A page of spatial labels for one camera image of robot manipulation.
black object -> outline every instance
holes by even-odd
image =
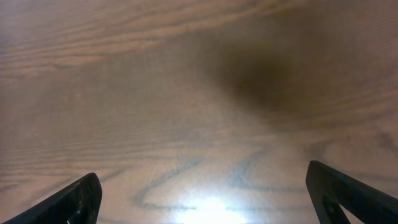
[[[101,198],[100,180],[87,174],[4,224],[95,224]]]
[[[305,180],[321,224],[349,223],[339,204],[364,223],[398,223],[398,200],[318,161]]]

